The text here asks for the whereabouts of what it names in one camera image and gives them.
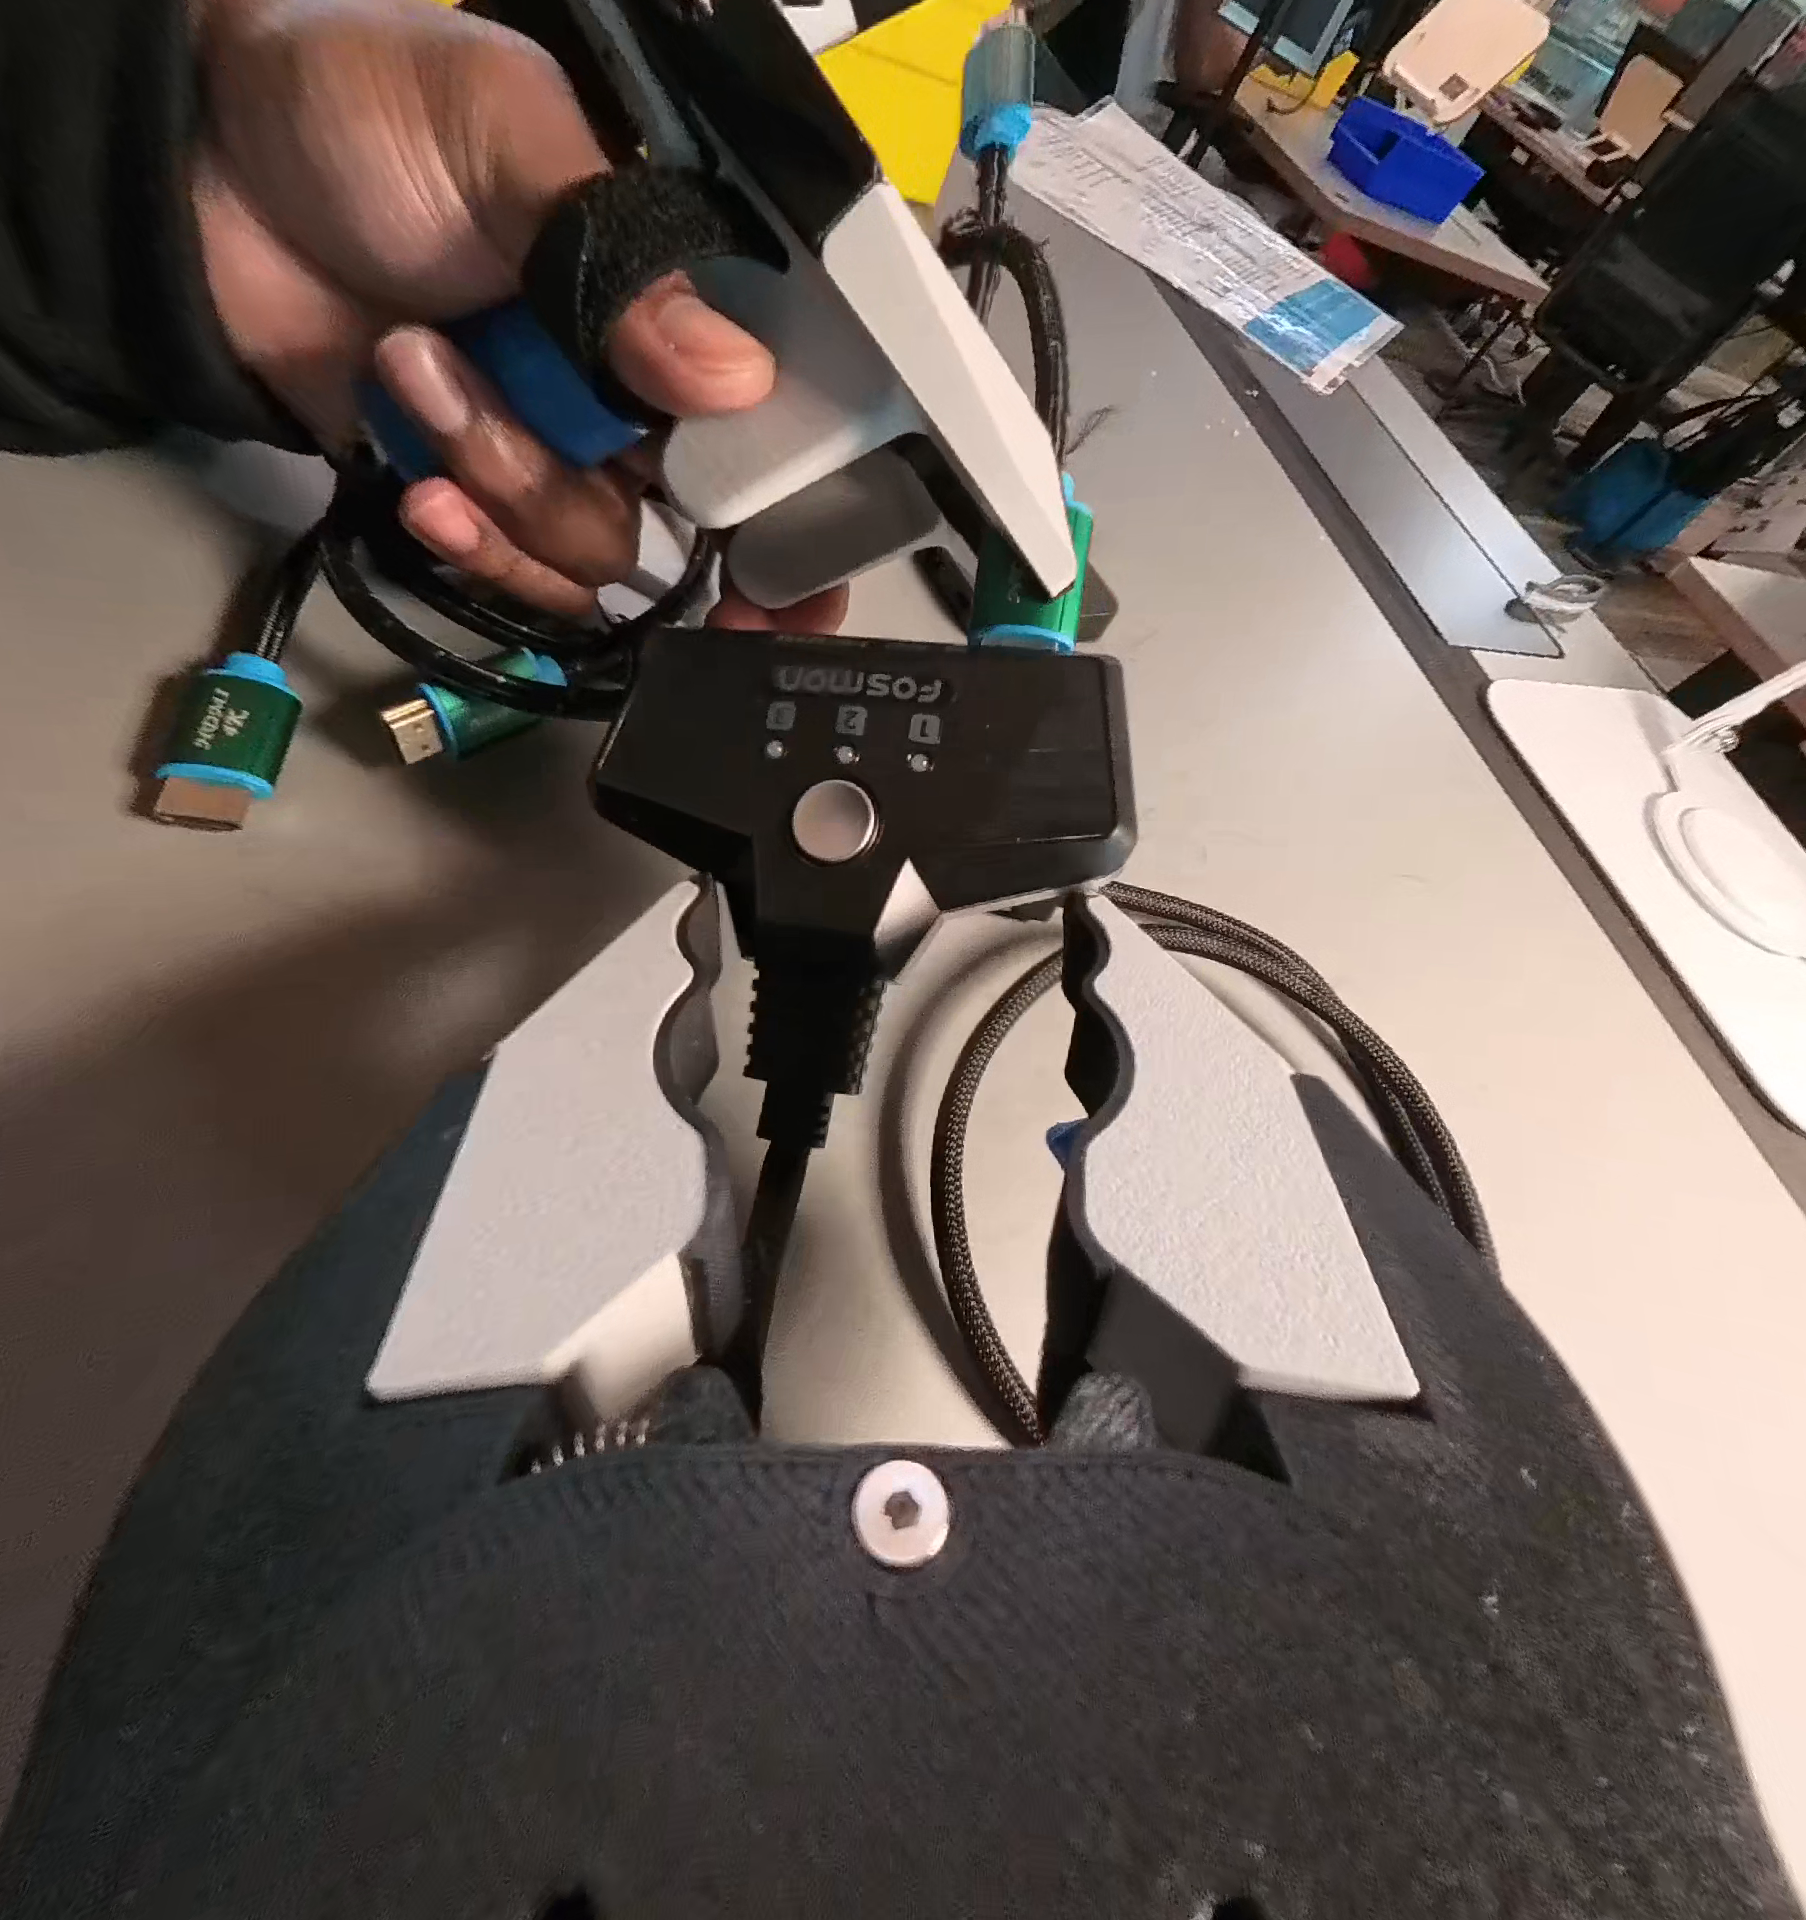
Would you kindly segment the blue trash bin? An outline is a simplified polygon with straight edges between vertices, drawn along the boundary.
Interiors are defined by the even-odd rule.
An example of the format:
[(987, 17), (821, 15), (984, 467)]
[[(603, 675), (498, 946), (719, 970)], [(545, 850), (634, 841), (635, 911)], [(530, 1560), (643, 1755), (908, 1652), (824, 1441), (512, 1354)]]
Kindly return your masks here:
[(1615, 570), (1677, 542), (1712, 499), (1689, 467), (1660, 441), (1618, 446), (1559, 495), (1554, 517), (1569, 526), (1574, 554), (1598, 570)]

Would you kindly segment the yellow plastic bin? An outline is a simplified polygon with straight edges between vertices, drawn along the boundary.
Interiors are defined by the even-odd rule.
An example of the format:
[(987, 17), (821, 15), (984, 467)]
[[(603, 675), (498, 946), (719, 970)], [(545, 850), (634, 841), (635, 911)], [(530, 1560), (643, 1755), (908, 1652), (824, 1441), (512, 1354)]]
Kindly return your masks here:
[(822, 5), (792, 20), (886, 179), (914, 207), (938, 201), (963, 128), (963, 64), (1009, 3)]

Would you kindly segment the black office chair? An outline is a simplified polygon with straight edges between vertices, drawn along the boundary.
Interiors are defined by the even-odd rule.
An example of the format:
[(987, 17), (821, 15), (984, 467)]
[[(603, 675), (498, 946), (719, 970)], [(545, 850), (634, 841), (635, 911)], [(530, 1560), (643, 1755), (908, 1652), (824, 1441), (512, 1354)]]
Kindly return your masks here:
[(1547, 354), (1522, 388), (1506, 446), (1540, 458), (1556, 423), (1598, 388), (1611, 403), (1572, 459), (1592, 467), (1773, 282), (1788, 312), (1806, 308), (1806, 82), (1734, 86), (1592, 230), (1540, 304)]

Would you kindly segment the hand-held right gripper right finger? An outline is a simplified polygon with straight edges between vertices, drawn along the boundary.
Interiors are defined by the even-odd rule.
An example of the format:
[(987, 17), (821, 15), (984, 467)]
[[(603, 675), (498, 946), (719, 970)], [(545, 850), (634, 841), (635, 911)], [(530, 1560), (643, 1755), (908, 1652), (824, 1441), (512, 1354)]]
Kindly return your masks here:
[(1215, 1453), (1239, 1397), (1405, 1411), (1420, 1376), (1324, 1159), (1296, 1073), (1104, 897), (1064, 911), (1075, 1010), (1041, 1415), (1118, 1376), (1157, 1440)]

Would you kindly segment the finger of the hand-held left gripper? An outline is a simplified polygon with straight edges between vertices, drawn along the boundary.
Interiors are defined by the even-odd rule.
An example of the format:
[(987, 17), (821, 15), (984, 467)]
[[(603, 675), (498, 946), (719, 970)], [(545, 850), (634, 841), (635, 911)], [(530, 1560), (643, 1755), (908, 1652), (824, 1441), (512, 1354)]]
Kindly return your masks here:
[(727, 542), (727, 589), (784, 611), (909, 558), (941, 526), (915, 469), (890, 447), (877, 449), (750, 517)]
[[(976, 509), (1047, 595), (1076, 582), (1052, 435), (896, 186), (870, 186), (819, 255), (796, 246), (781, 272), (712, 260), (697, 289), (774, 361), (765, 402), (680, 420), (662, 458), (676, 509), (724, 536), (724, 566), (750, 517), (870, 452), (908, 459), (906, 444), (925, 441), (958, 505)], [(958, 508), (938, 511), (943, 526), (958, 522)]]

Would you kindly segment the clear plastic bag blue label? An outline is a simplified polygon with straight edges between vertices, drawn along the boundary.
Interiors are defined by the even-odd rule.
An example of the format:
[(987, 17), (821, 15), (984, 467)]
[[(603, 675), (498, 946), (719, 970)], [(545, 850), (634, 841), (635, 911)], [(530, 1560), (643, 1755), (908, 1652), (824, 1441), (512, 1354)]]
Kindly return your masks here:
[(1013, 174), (1037, 201), (1193, 299), (1311, 392), (1334, 392), (1401, 334), (1394, 317), (1114, 103), (1078, 115), (1037, 107)]

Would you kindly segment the person's left hand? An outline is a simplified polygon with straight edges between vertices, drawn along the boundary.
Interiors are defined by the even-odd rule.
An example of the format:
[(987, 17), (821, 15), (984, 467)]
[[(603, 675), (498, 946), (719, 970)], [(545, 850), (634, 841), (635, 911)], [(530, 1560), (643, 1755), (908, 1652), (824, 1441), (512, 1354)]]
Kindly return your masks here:
[(441, 5), (195, 7), (195, 205), (219, 322), (331, 458), (374, 379), (440, 473), (397, 517), (440, 561), (588, 618), (640, 555), (637, 456), (567, 469), (440, 322), (521, 289), (554, 208), (613, 163), (531, 40)]

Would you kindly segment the black usb hub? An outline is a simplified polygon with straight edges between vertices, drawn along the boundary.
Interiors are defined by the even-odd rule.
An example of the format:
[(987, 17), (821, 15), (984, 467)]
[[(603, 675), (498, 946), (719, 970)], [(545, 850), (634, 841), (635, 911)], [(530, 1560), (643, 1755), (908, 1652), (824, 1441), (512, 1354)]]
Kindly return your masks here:
[[(946, 547), (927, 546), (912, 555), (918, 580), (928, 589), (938, 611), (960, 630), (967, 630), (975, 582), (973, 572)], [(1107, 630), (1119, 611), (1119, 602), (1106, 576), (1086, 566), (1082, 607), (1078, 613), (1078, 644), (1088, 645), (1107, 637)]]

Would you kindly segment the black hdmi switch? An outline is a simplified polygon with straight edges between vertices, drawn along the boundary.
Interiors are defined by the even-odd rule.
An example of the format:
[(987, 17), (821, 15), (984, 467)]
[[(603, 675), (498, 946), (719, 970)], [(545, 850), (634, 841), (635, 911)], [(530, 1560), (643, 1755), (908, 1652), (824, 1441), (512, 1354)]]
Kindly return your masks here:
[(774, 972), (893, 979), (943, 916), (1088, 888), (1136, 847), (1125, 670), (1098, 653), (659, 633), (591, 795), (715, 881)]

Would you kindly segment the white stand clear legs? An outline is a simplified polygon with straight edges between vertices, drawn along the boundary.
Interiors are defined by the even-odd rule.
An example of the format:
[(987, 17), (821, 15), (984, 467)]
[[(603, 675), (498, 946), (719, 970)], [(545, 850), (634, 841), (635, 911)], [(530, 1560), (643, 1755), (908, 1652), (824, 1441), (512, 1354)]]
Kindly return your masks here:
[(1732, 766), (1806, 659), (1701, 718), (1659, 692), (1496, 682), (1493, 722), (1762, 1103), (1806, 1138), (1806, 850)]

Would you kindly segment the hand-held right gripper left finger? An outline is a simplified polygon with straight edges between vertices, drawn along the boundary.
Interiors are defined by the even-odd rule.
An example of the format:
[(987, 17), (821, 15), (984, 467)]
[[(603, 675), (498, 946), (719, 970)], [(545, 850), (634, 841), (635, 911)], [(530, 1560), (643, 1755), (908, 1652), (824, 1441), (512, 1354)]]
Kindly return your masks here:
[(493, 1051), (365, 1385), (554, 1388), (634, 1416), (727, 1357), (748, 1280), (712, 1004), (722, 902), (679, 883)]

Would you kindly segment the braided hdmi cable green plugs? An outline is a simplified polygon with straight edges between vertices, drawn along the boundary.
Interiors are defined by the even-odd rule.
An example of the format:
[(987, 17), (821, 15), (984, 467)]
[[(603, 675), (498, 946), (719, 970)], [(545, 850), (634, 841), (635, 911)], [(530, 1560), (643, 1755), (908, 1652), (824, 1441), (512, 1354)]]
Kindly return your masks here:
[(183, 685), (164, 749), (149, 774), (149, 815), (192, 830), (238, 830), (283, 774), (305, 702), (292, 640), (315, 589), (412, 675), (382, 729), (401, 762), (466, 760), (545, 722), (609, 722), (635, 682), (649, 635), (709, 605), (721, 547), (662, 509), (688, 538), (640, 607), (571, 618), (460, 585), (401, 522), (396, 469), (363, 444), (336, 470), (315, 522), (294, 536), (239, 602), (234, 639)]

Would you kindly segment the dark grey desk panel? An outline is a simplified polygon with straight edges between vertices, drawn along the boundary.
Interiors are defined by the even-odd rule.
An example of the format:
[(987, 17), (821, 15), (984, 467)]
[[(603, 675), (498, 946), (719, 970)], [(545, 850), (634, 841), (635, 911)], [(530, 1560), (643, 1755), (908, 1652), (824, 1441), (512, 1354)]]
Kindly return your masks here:
[(1526, 600), (1562, 566), (1386, 361), (1315, 394), (1189, 295), (1160, 294), (1403, 637), (1493, 678), (1567, 676), (1576, 615), (1544, 621)]

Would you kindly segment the small blue plastic bin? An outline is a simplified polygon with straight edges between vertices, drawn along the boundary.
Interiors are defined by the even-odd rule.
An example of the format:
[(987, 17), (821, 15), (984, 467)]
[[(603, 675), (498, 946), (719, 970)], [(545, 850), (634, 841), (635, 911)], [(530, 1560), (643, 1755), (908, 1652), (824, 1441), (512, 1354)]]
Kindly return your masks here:
[(1445, 225), (1485, 179), (1448, 137), (1371, 99), (1344, 107), (1328, 163), (1366, 197), (1431, 225)]

